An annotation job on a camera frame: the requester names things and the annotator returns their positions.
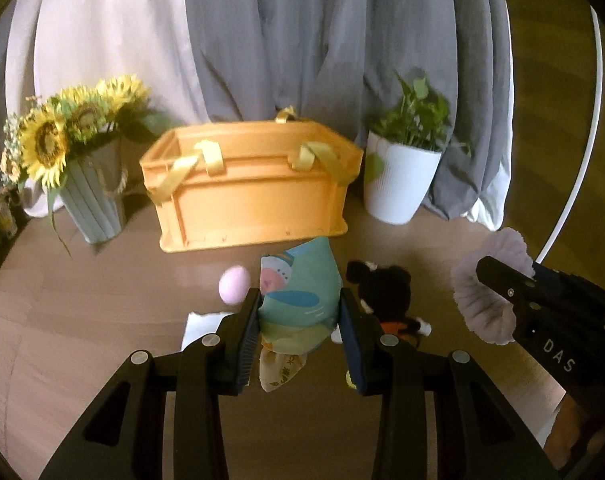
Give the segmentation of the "green leafy potted plant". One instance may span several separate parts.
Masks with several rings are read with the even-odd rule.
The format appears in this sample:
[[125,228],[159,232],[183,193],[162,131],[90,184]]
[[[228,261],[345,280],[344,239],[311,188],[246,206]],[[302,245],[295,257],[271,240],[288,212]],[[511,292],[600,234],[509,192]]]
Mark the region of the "green leafy potted plant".
[[427,77],[407,82],[395,72],[400,96],[391,107],[374,112],[365,119],[369,132],[391,144],[443,154],[447,148],[459,148],[466,157],[473,155],[470,141],[453,140],[453,120],[449,100],[432,88]]

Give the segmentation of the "green teal plush toy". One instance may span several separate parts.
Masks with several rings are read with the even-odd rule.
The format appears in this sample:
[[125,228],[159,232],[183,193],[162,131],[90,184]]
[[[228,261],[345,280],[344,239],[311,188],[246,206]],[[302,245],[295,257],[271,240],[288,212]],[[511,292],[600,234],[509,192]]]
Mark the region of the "green teal plush toy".
[[272,392],[290,382],[336,328],[342,278],[328,238],[263,256],[259,289],[259,380]]

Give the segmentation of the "orange plastic storage crate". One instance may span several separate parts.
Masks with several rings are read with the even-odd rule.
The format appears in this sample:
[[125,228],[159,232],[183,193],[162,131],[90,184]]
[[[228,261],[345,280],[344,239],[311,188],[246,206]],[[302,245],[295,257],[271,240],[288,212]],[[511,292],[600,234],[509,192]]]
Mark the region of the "orange plastic storage crate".
[[165,252],[337,236],[362,148],[285,108],[165,132],[142,156]]

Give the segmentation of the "lilac fluffy headband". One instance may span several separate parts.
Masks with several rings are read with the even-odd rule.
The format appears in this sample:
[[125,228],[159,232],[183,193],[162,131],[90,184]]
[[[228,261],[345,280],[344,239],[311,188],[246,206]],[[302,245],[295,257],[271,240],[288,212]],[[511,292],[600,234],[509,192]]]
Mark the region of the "lilac fluffy headband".
[[453,298],[467,328],[488,344],[505,346],[514,341],[513,306],[479,281],[477,264],[485,256],[534,277],[533,260],[523,235],[511,228],[493,232],[477,252],[465,256],[451,271]]

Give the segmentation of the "grey curtain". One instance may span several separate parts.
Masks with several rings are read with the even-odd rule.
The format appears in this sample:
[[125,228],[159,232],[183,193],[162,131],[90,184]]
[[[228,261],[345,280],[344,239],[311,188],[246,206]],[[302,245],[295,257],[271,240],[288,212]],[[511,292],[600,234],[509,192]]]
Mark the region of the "grey curtain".
[[[0,18],[0,156],[8,34]],[[349,139],[395,104],[398,72],[449,100],[453,140],[425,206],[500,228],[511,184],[514,84],[506,0],[186,0],[211,120],[264,120],[286,106]]]

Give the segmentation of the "grey-green ribbed vase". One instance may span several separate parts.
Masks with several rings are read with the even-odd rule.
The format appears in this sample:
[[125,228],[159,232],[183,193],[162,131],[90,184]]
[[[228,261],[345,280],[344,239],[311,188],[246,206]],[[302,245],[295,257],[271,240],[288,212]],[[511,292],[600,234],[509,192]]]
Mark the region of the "grey-green ribbed vase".
[[86,243],[103,244],[121,233],[127,183],[119,140],[68,162],[60,198]]

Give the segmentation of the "white ribbed plant pot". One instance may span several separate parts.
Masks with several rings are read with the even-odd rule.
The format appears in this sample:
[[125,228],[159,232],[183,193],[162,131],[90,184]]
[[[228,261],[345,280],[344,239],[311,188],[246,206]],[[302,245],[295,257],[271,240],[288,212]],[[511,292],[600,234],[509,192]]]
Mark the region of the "white ribbed plant pot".
[[366,211],[394,226],[409,222],[427,194],[441,156],[368,133],[363,177]]

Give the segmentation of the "white sheer curtain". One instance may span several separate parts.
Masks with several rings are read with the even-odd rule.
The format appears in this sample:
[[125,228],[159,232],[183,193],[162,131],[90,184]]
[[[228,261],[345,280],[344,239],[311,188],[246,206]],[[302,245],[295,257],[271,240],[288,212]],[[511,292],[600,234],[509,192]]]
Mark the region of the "white sheer curtain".
[[178,122],[206,122],[186,0],[15,1],[5,65],[10,114],[30,112],[30,96],[46,100],[115,76],[138,78],[153,107]]

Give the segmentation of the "pink egg-shaped sponge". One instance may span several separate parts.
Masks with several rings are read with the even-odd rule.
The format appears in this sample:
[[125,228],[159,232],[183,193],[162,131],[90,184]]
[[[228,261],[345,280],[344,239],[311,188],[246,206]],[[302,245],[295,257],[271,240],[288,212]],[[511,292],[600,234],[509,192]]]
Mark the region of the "pink egg-shaped sponge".
[[219,280],[218,292],[221,300],[228,306],[241,304],[252,286],[252,277],[244,266],[231,266]]

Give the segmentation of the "yellow artificial sunflower bouquet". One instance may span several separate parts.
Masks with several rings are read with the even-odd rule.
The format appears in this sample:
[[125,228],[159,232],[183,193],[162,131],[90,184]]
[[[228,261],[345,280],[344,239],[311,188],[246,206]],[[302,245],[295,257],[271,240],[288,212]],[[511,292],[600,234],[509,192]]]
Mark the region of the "yellow artificial sunflower bouquet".
[[45,215],[52,218],[66,183],[68,162],[112,141],[143,144],[174,125],[150,103],[150,88],[134,75],[102,79],[93,86],[72,86],[47,99],[33,96],[28,112],[5,119],[0,158],[1,182],[23,190],[27,182],[45,194]]

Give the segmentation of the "Mickey Mouse plush toy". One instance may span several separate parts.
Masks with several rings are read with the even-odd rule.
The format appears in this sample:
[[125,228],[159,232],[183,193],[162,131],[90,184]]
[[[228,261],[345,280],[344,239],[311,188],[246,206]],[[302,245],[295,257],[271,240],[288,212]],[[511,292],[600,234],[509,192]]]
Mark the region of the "Mickey Mouse plush toy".
[[412,276],[402,266],[351,260],[345,278],[357,287],[357,295],[340,300],[331,341],[345,349],[348,386],[362,396],[376,396],[383,385],[383,363],[377,356],[381,338],[394,336],[417,349],[431,334],[431,325],[409,316]]

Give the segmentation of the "white folded cloth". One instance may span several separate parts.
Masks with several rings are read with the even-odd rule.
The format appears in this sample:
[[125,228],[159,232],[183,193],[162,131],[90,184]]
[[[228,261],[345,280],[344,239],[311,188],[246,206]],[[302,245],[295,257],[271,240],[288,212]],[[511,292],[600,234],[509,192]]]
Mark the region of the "white folded cloth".
[[192,342],[203,336],[217,333],[223,318],[226,318],[229,315],[231,315],[231,312],[212,312],[204,314],[197,312],[188,313],[182,337],[181,350],[185,350]]

